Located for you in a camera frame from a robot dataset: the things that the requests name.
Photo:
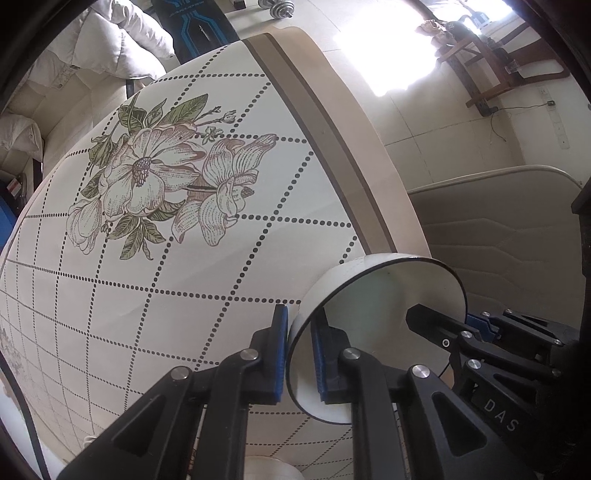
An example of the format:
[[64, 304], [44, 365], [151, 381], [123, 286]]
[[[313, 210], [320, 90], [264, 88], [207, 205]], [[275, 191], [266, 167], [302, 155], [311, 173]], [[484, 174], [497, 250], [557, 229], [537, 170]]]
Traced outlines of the plain white small bowl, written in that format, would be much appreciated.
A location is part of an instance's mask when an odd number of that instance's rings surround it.
[[245, 458], [245, 480], [304, 480], [304, 475], [293, 465], [279, 459], [264, 456]]

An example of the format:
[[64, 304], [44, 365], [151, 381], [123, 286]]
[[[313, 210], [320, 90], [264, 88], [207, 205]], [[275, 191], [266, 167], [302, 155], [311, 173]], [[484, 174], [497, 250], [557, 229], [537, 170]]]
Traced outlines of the white bowl black rim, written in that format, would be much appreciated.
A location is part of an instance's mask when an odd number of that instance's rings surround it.
[[468, 305], [458, 275], [444, 263], [400, 253], [370, 254], [335, 266], [301, 300], [287, 340], [286, 383], [290, 398], [308, 416], [346, 425], [351, 410], [328, 405], [318, 393], [311, 320], [324, 313], [355, 348], [382, 364], [406, 370], [424, 364], [439, 374], [447, 363], [442, 345], [411, 331], [407, 311], [421, 304], [463, 322]]

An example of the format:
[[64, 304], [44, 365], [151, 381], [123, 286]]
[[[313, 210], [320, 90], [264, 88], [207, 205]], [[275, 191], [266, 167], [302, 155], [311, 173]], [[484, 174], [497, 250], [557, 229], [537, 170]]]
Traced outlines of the beige upholstered chair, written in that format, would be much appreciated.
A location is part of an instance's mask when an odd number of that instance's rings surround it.
[[470, 174], [410, 191], [434, 258], [460, 277], [468, 310], [521, 312], [577, 328], [585, 295], [571, 204], [581, 187], [550, 166]]

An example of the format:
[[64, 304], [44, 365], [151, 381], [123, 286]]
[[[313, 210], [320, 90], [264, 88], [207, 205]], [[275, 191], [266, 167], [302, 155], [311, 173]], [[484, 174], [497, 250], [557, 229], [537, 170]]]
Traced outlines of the patterned floral tablecloth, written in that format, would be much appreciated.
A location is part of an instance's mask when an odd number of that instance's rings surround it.
[[1, 350], [52, 471], [171, 368], [246, 347], [332, 267], [429, 248], [365, 112], [314, 40], [273, 29], [112, 109], [1, 255]]

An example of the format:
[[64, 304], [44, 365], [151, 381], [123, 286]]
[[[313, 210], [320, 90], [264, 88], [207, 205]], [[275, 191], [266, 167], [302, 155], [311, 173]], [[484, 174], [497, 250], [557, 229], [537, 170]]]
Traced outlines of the dark wooden chair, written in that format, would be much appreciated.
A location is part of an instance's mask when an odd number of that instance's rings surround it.
[[[466, 107], [475, 106], [482, 117], [490, 117], [500, 110], [499, 107], [490, 107], [489, 100], [522, 86], [562, 80], [571, 75], [565, 62], [542, 38], [513, 51], [506, 49], [511, 41], [527, 30], [531, 30], [531, 26], [527, 22], [523, 22], [500, 40], [494, 40], [486, 35], [477, 35], [466, 26], [461, 27], [459, 22], [448, 22], [446, 28], [455, 43], [443, 45], [439, 49], [438, 62], [450, 65], [470, 96]], [[495, 86], [486, 91], [479, 89], [468, 71], [470, 66], [480, 61], [485, 61], [498, 80]], [[560, 70], [530, 76], [523, 76], [520, 72], [522, 67], [546, 62], [557, 63]]]

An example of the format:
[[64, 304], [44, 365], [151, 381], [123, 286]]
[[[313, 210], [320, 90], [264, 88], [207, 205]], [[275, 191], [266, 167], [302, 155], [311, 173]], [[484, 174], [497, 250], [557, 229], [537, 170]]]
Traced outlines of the cream padded chair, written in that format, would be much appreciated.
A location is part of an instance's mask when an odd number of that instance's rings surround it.
[[42, 171], [48, 174], [126, 98], [125, 80], [78, 70], [59, 88], [26, 82], [8, 109], [37, 123], [44, 142]]

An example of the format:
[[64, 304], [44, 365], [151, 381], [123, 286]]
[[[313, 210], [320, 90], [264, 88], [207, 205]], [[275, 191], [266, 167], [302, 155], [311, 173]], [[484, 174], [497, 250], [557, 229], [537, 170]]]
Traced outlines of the chrome dumbbell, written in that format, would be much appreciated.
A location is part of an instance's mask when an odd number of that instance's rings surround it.
[[267, 10], [270, 17], [276, 20], [288, 19], [294, 16], [294, 1], [291, 0], [259, 0], [260, 8]]

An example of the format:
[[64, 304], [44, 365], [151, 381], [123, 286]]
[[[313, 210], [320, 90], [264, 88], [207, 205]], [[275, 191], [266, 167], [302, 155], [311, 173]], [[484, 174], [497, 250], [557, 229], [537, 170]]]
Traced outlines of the white puffer jacket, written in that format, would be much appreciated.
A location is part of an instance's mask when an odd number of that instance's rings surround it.
[[37, 123], [9, 111], [22, 86], [32, 81], [59, 88], [78, 70], [106, 73], [142, 85], [162, 77], [174, 56], [173, 40], [158, 21], [132, 1], [96, 1], [40, 53], [20, 79], [1, 115], [1, 160], [10, 154], [43, 162]]

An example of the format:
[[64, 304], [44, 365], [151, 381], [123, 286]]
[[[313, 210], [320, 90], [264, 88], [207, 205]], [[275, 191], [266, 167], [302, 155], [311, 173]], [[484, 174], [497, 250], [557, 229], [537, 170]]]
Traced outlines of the blue black weight bench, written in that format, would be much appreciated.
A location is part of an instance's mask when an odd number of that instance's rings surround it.
[[215, 1], [153, 0], [152, 7], [162, 28], [173, 39], [180, 64], [239, 40]]

